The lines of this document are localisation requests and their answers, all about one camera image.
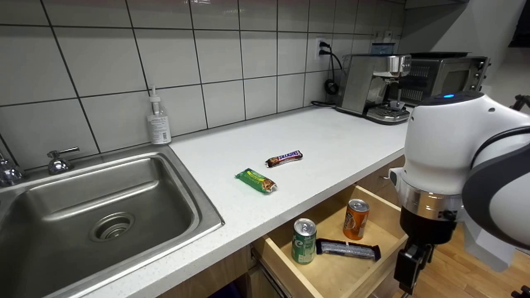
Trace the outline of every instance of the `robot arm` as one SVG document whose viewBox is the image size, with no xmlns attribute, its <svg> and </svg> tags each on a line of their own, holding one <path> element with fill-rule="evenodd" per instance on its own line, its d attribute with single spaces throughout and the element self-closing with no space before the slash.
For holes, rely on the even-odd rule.
<svg viewBox="0 0 530 298">
<path fill-rule="evenodd" d="M 422 101 L 408 125 L 405 165 L 389 171 L 409 236 L 396 263 L 400 287 L 412 294 L 435 245 L 465 218 L 530 248 L 530 117 L 467 91 Z"/>
</svg>

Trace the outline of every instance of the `soap dispenser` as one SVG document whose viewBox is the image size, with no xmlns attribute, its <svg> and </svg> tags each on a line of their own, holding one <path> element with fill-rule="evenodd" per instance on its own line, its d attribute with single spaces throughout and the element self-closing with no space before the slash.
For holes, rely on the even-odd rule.
<svg viewBox="0 0 530 298">
<path fill-rule="evenodd" d="M 156 87 L 152 87 L 151 114 L 147 116 L 151 143 L 153 145 L 164 145 L 171 142 L 171 132 L 169 129 L 169 117 L 164 113 L 160 97 L 156 95 Z"/>
</svg>

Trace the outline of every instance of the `kitchen appliance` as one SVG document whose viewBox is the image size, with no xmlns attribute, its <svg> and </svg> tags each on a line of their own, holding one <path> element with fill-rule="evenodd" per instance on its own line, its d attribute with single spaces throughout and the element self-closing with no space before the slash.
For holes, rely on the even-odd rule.
<svg viewBox="0 0 530 298">
<path fill-rule="evenodd" d="M 344 75 L 339 87 L 336 110 L 393 125 L 409 118 L 400 101 L 388 101 L 388 87 L 398 86 L 410 71 L 410 55 L 362 54 L 344 56 Z"/>
<path fill-rule="evenodd" d="M 417 106 L 437 94 L 480 91 L 490 65 L 488 57 L 468 57 L 466 52 L 412 53 L 408 76 L 400 80 L 401 100 Z M 390 99 L 398 97 L 397 86 L 390 88 Z"/>
</svg>

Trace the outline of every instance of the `soda can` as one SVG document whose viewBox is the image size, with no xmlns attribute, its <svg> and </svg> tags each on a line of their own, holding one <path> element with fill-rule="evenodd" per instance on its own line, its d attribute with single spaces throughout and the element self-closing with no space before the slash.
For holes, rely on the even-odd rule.
<svg viewBox="0 0 530 298">
<path fill-rule="evenodd" d="M 361 199 L 351 199 L 346 206 L 346 218 L 342 231 L 346 237 L 353 240 L 363 238 L 366 222 L 368 221 L 370 206 Z"/>
<path fill-rule="evenodd" d="M 291 255 L 299 264 L 309 264 L 315 258 L 316 224 L 300 218 L 294 224 Z"/>
</svg>

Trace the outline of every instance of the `green wrapper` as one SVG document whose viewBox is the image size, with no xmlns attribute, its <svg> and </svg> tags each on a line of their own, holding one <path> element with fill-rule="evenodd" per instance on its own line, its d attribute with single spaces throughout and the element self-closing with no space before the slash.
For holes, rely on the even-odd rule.
<svg viewBox="0 0 530 298">
<path fill-rule="evenodd" d="M 274 181 L 253 171 L 251 168 L 242 171 L 235 177 L 260 192 L 271 192 L 276 189 L 276 183 L 274 183 Z"/>
</svg>

